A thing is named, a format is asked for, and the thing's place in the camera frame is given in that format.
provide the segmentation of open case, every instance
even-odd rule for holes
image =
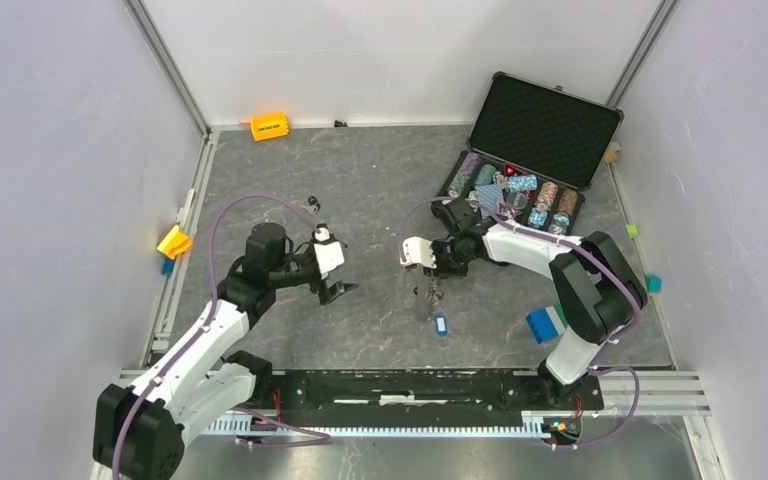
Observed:
[[[582,192],[590,187],[622,120],[618,109],[498,72],[467,139],[468,150],[461,152],[439,195],[468,198],[477,191],[472,198],[498,214],[570,234],[585,201]],[[486,183],[481,172],[490,168],[506,180]],[[517,191],[522,187],[509,185],[510,177],[529,175],[534,176],[529,188]],[[436,216],[441,205],[431,207]],[[529,218],[533,212],[542,214]],[[555,219],[559,226],[552,227]]]

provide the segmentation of orange block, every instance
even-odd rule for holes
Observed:
[[[249,124],[255,142],[283,137],[290,133],[290,124],[287,122],[287,115],[283,112],[254,117],[249,121]]]

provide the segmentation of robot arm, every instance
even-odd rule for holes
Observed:
[[[499,264],[513,264],[551,279],[558,291],[569,328],[556,349],[540,365],[538,372],[548,382],[547,395],[563,394],[587,373],[590,363],[611,335],[632,320],[634,313],[626,298],[586,258],[561,245],[559,240],[581,246],[608,267],[628,288],[642,308],[647,295],[625,257],[607,234],[595,232],[587,237],[558,236],[540,232],[543,240],[482,219],[465,200],[437,206],[435,211],[450,237],[428,241],[413,237],[403,247],[405,266],[422,265],[427,275],[464,277],[468,263],[483,258]],[[517,229],[527,229],[519,224]],[[599,273],[594,283],[591,274]]]
[[[204,326],[211,308],[208,302],[198,321],[155,365],[127,388],[111,384],[99,396],[93,440],[97,462],[112,465],[126,414],[153,384],[125,437],[120,471],[133,479],[170,478],[185,447],[220,415],[247,401],[259,375],[271,373],[269,362],[237,352],[215,375],[207,375],[275,303],[276,290],[308,284],[320,304],[327,305],[357,287],[326,283],[345,262],[343,244],[327,226],[319,225],[306,244],[305,251],[294,252],[284,228],[274,223],[252,229],[245,255],[218,285],[219,301],[210,326]],[[158,372],[170,364],[160,378]]]

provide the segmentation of marble-patterned floor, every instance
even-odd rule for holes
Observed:
[[[360,288],[321,307],[307,287],[280,290],[276,304],[241,346],[275,368],[536,367],[556,341],[537,345],[525,315],[553,305],[551,281],[517,267],[470,264],[465,279],[445,280],[442,308],[449,334],[437,335],[398,308],[398,228],[422,199],[434,196],[465,148],[468,126],[329,128],[294,130],[255,143],[248,132],[223,132],[210,173],[195,246],[175,318],[176,340],[210,298],[207,235],[219,209],[231,198],[269,191],[304,204],[309,195],[322,209],[314,216],[349,244],[338,272]],[[573,234],[610,234],[642,277],[628,238],[616,188],[606,165],[585,192]],[[294,240],[307,227],[277,203],[251,200],[232,208],[216,237],[220,275],[244,253],[251,228],[264,221],[285,226]],[[409,234],[443,238],[428,209],[410,223]],[[669,350],[651,302],[637,329],[605,355],[604,365],[663,367]]]

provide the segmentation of black mounting base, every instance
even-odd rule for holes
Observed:
[[[246,406],[276,409],[303,427],[521,426],[522,411],[602,410],[599,380],[586,377],[550,405],[536,372],[512,369],[286,370],[259,377]]]

